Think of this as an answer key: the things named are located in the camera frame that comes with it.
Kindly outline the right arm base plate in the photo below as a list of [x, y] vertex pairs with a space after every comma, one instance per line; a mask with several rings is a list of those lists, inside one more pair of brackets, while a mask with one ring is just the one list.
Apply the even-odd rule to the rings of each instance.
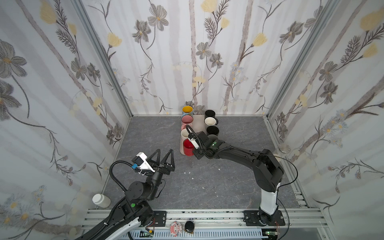
[[259, 210], [244, 211], [243, 221], [248, 227], [277, 227], [285, 226], [283, 214], [280, 210], [277, 210], [274, 214], [268, 215], [267, 213]]

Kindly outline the grey mug white rim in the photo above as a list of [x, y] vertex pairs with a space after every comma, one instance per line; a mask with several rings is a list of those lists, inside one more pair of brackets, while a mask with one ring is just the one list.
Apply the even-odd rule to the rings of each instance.
[[213, 142], [219, 139], [217, 135], [208, 135], [208, 138]]

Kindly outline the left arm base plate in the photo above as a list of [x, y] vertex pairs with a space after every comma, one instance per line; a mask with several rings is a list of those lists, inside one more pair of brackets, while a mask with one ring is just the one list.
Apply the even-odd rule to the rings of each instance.
[[167, 211], [154, 211], [152, 218], [146, 220], [142, 226], [145, 228], [165, 227]]

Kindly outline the red mug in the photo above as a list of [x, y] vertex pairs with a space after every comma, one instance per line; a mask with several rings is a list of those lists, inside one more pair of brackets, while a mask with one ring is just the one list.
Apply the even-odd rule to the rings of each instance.
[[185, 139], [183, 141], [183, 151], [186, 156], [193, 156], [193, 150], [195, 149], [194, 145], [191, 143], [189, 139]]

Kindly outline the grey mug white inside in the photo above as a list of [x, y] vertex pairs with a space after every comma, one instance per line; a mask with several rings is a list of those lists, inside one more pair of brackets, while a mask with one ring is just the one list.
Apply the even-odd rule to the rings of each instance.
[[216, 126], [218, 124], [218, 120], [214, 117], [207, 117], [205, 118], [204, 122], [205, 122], [206, 128], [211, 126]]

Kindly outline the black and white mug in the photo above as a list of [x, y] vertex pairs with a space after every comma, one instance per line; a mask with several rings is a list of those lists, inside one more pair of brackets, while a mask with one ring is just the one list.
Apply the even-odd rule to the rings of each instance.
[[218, 136], [220, 133], [220, 130], [218, 127], [216, 126], [208, 126], [207, 127], [207, 134], [208, 135], [215, 135], [215, 136]]

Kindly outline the pale pink mug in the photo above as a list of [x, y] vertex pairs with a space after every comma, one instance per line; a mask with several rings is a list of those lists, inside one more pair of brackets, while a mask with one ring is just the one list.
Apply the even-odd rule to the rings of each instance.
[[182, 131], [181, 131], [181, 141], [182, 141], [182, 143], [186, 140], [186, 139], [188, 139], [189, 138], [189, 132], [188, 132], [188, 130], [187, 129], [183, 129]]

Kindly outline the pink glass mug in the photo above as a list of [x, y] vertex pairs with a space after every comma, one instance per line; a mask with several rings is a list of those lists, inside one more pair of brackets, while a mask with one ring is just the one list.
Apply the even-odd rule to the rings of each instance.
[[185, 129], [187, 125], [189, 125], [191, 128], [193, 127], [193, 121], [194, 118], [190, 115], [185, 115], [181, 118], [181, 130]]

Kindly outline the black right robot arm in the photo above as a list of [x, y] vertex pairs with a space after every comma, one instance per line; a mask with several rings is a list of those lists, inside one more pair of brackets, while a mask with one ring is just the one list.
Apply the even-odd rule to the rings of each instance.
[[186, 125], [188, 139], [193, 145], [193, 154], [197, 159], [206, 157], [210, 160], [224, 159], [235, 162], [251, 169], [256, 183], [262, 190], [259, 210], [250, 221], [254, 226], [282, 226], [282, 212], [278, 205], [279, 188], [282, 184], [285, 170], [270, 150], [251, 151], [234, 147], [225, 141], [212, 141], [204, 132], [196, 133], [191, 126]]

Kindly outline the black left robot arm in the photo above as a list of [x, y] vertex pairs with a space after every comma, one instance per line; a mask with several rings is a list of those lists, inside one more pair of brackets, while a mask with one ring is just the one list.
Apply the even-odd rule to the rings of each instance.
[[[114, 167], [127, 165], [132, 172], [146, 176], [145, 182], [135, 181], [125, 187], [114, 174]], [[117, 240], [138, 227], [155, 224], [155, 213], [149, 202], [158, 198], [159, 187], [165, 184], [164, 175], [175, 170], [174, 151], [170, 149], [161, 159], [161, 150], [150, 156], [138, 153], [131, 162], [115, 161], [110, 166], [110, 178], [123, 190], [124, 197], [110, 210], [109, 215], [91, 230], [78, 237], [79, 240]]]

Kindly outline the blue mug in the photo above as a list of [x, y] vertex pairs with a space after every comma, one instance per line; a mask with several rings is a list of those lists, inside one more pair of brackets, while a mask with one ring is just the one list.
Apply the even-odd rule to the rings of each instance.
[[194, 114], [194, 108], [192, 106], [184, 106], [182, 108], [182, 116], [192, 116]]

